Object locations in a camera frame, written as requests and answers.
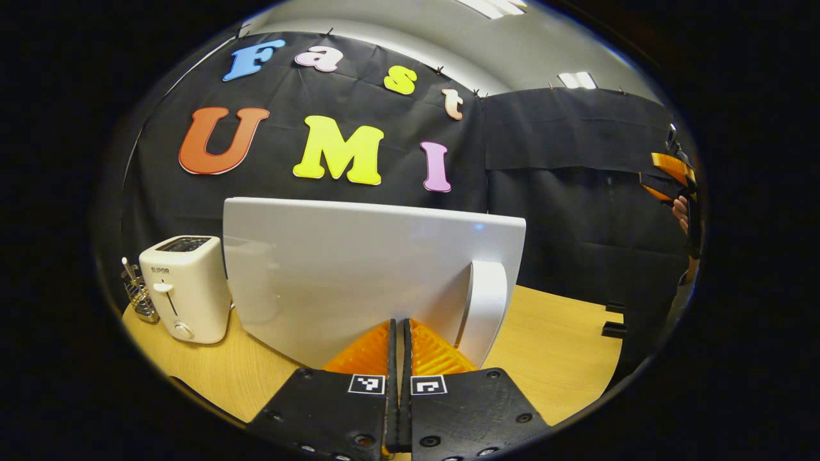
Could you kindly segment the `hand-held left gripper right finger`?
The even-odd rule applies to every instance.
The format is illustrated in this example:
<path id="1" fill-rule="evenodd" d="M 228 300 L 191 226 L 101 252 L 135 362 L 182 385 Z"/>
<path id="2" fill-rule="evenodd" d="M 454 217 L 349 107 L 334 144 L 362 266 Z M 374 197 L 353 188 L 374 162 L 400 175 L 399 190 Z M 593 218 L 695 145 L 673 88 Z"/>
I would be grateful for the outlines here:
<path id="1" fill-rule="evenodd" d="M 550 434 L 524 393 L 501 368 L 417 375 L 421 332 L 402 321 L 404 364 L 398 451 L 411 461 L 474 461 L 510 453 Z"/>

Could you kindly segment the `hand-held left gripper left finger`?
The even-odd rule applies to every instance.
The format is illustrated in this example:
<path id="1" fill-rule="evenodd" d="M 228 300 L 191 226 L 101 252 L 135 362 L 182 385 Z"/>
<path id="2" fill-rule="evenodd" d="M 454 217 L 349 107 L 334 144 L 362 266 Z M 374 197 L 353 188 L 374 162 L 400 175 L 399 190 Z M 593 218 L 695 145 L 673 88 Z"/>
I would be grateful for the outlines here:
<path id="1" fill-rule="evenodd" d="M 305 461 L 384 461 L 399 408 L 397 322 L 386 324 L 377 358 L 384 373 L 300 368 L 247 429 Z"/>

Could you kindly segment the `white microwave oven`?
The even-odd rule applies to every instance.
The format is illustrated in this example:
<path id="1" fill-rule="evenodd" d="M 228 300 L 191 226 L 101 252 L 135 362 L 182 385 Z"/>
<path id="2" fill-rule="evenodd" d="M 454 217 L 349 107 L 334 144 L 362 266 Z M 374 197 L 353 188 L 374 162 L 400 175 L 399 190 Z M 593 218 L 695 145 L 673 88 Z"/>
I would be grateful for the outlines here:
<path id="1" fill-rule="evenodd" d="M 509 310 L 523 218 L 424 207 L 227 198 L 224 254 L 246 332 L 322 368 L 413 319 L 481 366 Z"/>

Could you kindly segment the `white toaster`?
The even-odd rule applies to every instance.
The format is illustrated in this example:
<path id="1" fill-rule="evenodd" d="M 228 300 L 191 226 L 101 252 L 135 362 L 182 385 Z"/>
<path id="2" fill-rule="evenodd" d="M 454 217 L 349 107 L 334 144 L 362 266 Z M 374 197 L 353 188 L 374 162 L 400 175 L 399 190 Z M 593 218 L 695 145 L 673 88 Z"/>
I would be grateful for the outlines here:
<path id="1" fill-rule="evenodd" d="M 166 239 L 144 249 L 140 268 L 170 336 L 197 344 L 223 340 L 232 296 L 220 238 L 185 234 Z"/>

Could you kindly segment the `large ceiling light panel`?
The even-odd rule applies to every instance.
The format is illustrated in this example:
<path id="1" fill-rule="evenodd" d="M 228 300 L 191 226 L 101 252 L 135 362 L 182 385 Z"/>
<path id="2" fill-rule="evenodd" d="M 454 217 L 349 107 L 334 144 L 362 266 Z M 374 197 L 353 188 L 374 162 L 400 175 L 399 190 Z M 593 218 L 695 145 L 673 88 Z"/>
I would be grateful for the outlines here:
<path id="1" fill-rule="evenodd" d="M 525 14 L 524 0 L 454 0 L 489 19 Z"/>

